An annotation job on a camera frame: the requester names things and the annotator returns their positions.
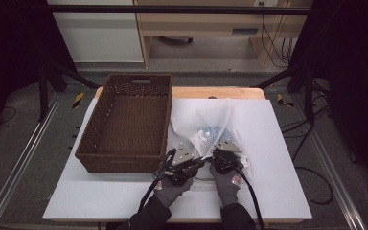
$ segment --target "hand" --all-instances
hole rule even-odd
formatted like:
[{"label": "hand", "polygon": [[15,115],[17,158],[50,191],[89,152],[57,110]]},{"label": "hand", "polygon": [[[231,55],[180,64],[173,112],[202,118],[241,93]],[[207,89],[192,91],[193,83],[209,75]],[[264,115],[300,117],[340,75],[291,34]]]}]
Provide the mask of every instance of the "hand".
[{"label": "hand", "polygon": [[188,179],[184,185],[173,185],[168,178],[160,180],[154,188],[154,195],[160,200],[164,207],[169,208],[175,200],[184,192],[189,191],[194,180]]},{"label": "hand", "polygon": [[[241,161],[238,161],[239,168],[243,168]],[[218,195],[220,201],[222,202],[222,207],[228,204],[238,203],[237,193],[241,188],[242,178],[235,171],[232,170],[227,174],[220,174],[216,171],[215,166],[211,164],[210,173],[215,179],[215,185],[217,187]]]}]

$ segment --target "floor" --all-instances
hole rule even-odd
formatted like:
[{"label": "floor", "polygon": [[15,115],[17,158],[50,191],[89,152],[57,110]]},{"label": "floor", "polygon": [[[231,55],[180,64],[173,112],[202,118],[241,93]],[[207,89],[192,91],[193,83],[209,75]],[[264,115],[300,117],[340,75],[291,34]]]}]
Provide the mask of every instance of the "floor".
[{"label": "floor", "polygon": [[[282,63],[273,57],[277,64]],[[149,68],[118,64],[119,72],[163,72],[173,74],[173,85],[205,86],[251,86],[269,79],[283,68],[270,64],[265,69],[258,66],[247,38],[195,37],[192,44],[182,41],[155,39],[151,51]],[[109,72],[115,69],[80,69],[88,79],[104,84]],[[66,79],[68,88],[64,93],[50,93],[58,99],[49,125],[38,141],[33,156],[28,160],[23,176],[14,190],[8,194],[6,209],[0,213],[0,229],[97,229],[97,223],[56,223],[42,218],[42,214],[55,189],[75,135],[90,99],[95,90],[88,89],[74,80]],[[280,80],[268,87],[264,93],[271,100],[279,126],[287,130],[295,122],[303,121],[300,93],[290,95],[285,86],[288,79]],[[5,185],[16,162],[24,151],[37,126],[38,85],[32,84],[14,92],[7,101],[7,108],[0,117],[0,191]],[[78,108],[72,108],[80,92],[84,93]],[[278,103],[278,95],[285,103]],[[326,107],[326,98],[314,93],[314,111],[318,113],[313,131],[298,151],[294,164],[303,189],[309,200],[312,219],[299,224],[272,224],[278,229],[368,229],[368,170],[364,165],[351,161],[349,150],[341,137],[332,112]],[[308,126],[299,126],[284,134],[290,156],[299,148],[308,131]],[[336,179],[342,187],[328,184],[318,172],[333,184],[329,165],[324,164],[324,152],[337,172]],[[365,227],[353,226],[351,214],[358,213]],[[216,225],[167,224],[164,229],[217,229]]]}]

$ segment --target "black pole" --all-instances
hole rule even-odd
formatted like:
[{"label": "black pole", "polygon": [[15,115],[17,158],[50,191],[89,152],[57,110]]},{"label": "black pole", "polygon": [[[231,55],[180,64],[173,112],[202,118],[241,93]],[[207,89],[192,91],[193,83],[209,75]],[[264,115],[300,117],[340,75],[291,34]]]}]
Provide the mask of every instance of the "black pole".
[{"label": "black pole", "polygon": [[173,13],[173,14],[247,14],[311,15],[325,13],[311,8],[215,7],[215,6],[118,6],[118,5],[27,5],[23,9],[61,13]]}]

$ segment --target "glove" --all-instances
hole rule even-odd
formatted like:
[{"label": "glove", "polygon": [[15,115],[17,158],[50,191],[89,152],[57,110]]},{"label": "glove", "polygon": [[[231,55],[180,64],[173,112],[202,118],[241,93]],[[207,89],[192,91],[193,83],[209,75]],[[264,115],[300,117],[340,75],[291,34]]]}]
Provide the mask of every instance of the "glove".
[{"label": "glove", "polygon": [[154,188],[154,195],[160,200],[164,207],[169,208],[179,196],[190,190],[193,182],[194,180],[190,178],[184,185],[177,186],[173,185],[168,178],[164,178],[160,180]]},{"label": "glove", "polygon": [[[238,161],[239,167],[242,169],[243,164]],[[218,195],[220,201],[222,202],[222,207],[228,204],[238,203],[237,193],[241,188],[242,178],[235,171],[232,170],[227,174],[220,174],[216,171],[215,166],[211,164],[210,173],[215,179],[215,185],[217,187]]]}]

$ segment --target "gray floor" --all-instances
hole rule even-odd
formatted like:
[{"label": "gray floor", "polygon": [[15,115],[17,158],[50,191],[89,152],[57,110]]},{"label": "gray floor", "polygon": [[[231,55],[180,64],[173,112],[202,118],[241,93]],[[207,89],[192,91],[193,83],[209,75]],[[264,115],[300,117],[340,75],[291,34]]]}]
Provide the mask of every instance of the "gray floor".
[{"label": "gray floor", "polygon": [[[126,67],[120,71],[171,73],[174,77],[174,85],[249,86],[256,85],[274,76],[280,70],[272,65],[265,69],[259,68],[247,38],[195,38],[193,44],[155,40],[148,69]],[[88,79],[103,84],[108,71],[82,71],[81,73]],[[95,93],[95,90],[88,89],[74,80],[67,79],[67,81],[68,89],[61,94],[54,117],[0,218],[0,228],[2,229],[10,228],[10,224],[19,224],[15,226],[16,229],[26,229],[28,226],[29,229],[38,229],[47,225],[51,226],[49,229],[61,225],[96,228],[96,223],[64,224],[42,218],[49,201],[47,196],[53,192],[57,185],[61,171],[71,151],[69,148],[73,146],[75,141],[73,136],[77,135],[85,110]],[[287,81],[279,81],[265,91],[266,97],[272,101],[280,127],[304,119],[296,107],[288,107],[277,103],[279,93],[283,95],[286,102],[297,103],[295,99],[302,98],[298,94],[289,95],[287,93],[284,88]],[[85,94],[81,104],[79,108],[72,108],[75,97],[80,92]],[[318,110],[326,105],[326,101],[319,98],[315,101],[315,104],[314,109]],[[0,189],[35,129],[39,110],[37,84],[13,93],[8,98],[7,107],[15,108],[16,114],[11,120],[0,125]],[[13,109],[5,109],[0,121],[10,118],[12,113]],[[328,114],[316,119],[315,131],[320,136],[326,152],[331,157],[368,229],[368,170],[363,165],[351,162],[349,150],[340,136],[334,120]],[[306,132],[307,129],[302,126],[285,134],[285,140],[291,155],[295,153],[302,137],[288,137],[298,136]],[[318,160],[311,138],[308,138],[301,148],[295,165],[307,167],[326,175]],[[303,189],[310,199],[324,201],[329,197],[330,191],[319,177],[306,171],[298,170],[297,172]],[[312,202],[309,202],[309,205],[312,211],[312,219],[296,225],[276,224],[273,227],[280,229],[350,229],[338,200],[334,199],[328,205],[317,205]],[[166,229],[202,228],[206,230],[214,229],[214,227],[216,226],[177,226],[171,224]]]}]

